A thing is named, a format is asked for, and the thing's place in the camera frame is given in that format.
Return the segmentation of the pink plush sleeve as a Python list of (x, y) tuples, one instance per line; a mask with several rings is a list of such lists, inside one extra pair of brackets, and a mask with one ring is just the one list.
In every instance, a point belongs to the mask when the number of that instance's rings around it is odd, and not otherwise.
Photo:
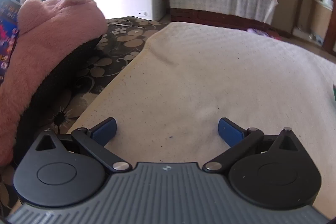
[(106, 33), (92, 0), (21, 0), (19, 37), (1, 84), (1, 166), (13, 158), (20, 116), (48, 74), (77, 47)]

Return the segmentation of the wooden kitchen cabinet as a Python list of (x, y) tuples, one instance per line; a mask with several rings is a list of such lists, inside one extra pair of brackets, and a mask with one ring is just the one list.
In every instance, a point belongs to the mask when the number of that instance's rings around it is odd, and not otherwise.
[(324, 42), (332, 12), (332, 0), (312, 0), (309, 31), (313, 39), (320, 44)]

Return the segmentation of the colourful snack packet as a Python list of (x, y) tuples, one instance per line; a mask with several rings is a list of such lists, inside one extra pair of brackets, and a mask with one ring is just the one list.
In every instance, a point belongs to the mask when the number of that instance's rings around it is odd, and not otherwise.
[(17, 16), (21, 5), (16, 0), (0, 0), (0, 82), (3, 83), (18, 37)]

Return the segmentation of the white table cloth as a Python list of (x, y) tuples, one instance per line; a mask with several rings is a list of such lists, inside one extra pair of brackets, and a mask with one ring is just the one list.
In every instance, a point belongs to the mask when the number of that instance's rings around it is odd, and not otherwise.
[(227, 149), (226, 117), (275, 135), (290, 127), (322, 176), (315, 207), (335, 216), (335, 64), (245, 31), (170, 23), (151, 36), (75, 122), (117, 121), (107, 145), (126, 161), (198, 162)]

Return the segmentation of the TV stand with white cover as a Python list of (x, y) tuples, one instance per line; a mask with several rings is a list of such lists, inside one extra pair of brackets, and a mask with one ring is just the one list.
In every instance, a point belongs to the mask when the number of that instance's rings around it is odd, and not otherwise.
[(171, 20), (247, 30), (270, 28), (277, 0), (169, 0)]

